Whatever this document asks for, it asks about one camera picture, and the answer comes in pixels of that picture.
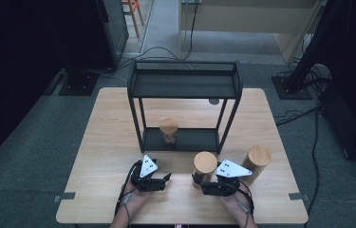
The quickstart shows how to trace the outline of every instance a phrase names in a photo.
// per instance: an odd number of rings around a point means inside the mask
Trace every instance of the metal bracket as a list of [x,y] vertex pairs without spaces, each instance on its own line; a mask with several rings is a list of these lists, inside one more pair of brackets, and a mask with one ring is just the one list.
[[155,172],[158,169],[158,166],[148,157],[148,155],[144,155],[144,159],[142,161],[140,177],[143,178],[148,174]]
[[312,97],[307,88],[293,93],[288,92],[288,77],[272,76],[272,83],[281,100],[311,100]]
[[309,201],[310,197],[308,194],[302,195],[301,193],[289,193],[290,200],[303,200]]
[[250,176],[252,171],[246,169],[229,160],[224,160],[222,164],[215,170],[215,173],[225,178],[236,178]]
[[53,202],[60,202],[61,200],[74,200],[75,196],[75,192],[63,193],[61,196],[54,196]]

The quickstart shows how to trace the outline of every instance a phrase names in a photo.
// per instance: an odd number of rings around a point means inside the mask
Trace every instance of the cylindrical wooden block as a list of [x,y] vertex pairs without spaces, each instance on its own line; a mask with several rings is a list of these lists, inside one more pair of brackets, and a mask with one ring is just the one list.
[[[200,152],[195,156],[194,163],[194,173],[199,174],[203,181],[210,182],[217,164],[215,155],[207,151]],[[201,189],[201,186],[194,181],[193,186]]]
[[245,160],[242,162],[242,166],[251,170],[253,173],[241,179],[248,185],[252,184],[271,161],[272,155],[268,148],[262,145],[252,146]]
[[167,118],[159,123],[159,129],[162,132],[163,143],[176,145],[178,140],[178,122]]

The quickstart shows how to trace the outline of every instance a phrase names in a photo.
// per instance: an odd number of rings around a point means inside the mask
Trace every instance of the metal frame shelf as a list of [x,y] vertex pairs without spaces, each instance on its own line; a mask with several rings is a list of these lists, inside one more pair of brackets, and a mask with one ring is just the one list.
[[[221,153],[242,97],[243,81],[238,62],[132,60],[127,94],[141,153],[144,151],[210,151]],[[147,127],[142,99],[223,100],[215,128],[179,128],[174,147],[162,141],[158,127]],[[139,100],[143,132],[134,99]],[[218,129],[228,100],[234,105],[221,140]]]

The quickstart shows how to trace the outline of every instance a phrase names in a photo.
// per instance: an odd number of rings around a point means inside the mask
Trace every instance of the white triangular marker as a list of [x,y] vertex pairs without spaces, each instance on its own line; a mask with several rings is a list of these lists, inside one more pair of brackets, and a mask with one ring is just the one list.
[[142,161],[140,177],[143,178],[148,174],[156,171],[158,166],[148,157],[148,155],[144,155],[144,159]]
[[215,170],[215,173],[225,178],[236,178],[250,176],[252,171],[229,160],[224,160],[222,164]]

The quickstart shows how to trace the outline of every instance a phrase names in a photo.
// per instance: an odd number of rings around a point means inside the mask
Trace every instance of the chair leg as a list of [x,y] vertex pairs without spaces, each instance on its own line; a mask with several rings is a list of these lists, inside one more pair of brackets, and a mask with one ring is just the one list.
[[144,20],[142,20],[142,15],[141,15],[141,9],[140,9],[140,5],[139,5],[139,1],[137,1],[137,10],[139,10],[139,16],[140,16],[141,24],[144,25]]
[[137,27],[136,16],[134,15],[133,6],[132,6],[130,1],[129,1],[128,7],[130,9],[130,13],[129,14],[131,15],[131,18],[133,19],[134,29],[136,30],[137,38],[140,38],[140,32],[139,32],[139,28]]
[[131,13],[131,18],[133,19],[134,29],[136,30],[137,38],[140,38],[140,32],[139,32],[139,28],[137,27],[137,21],[134,12]]

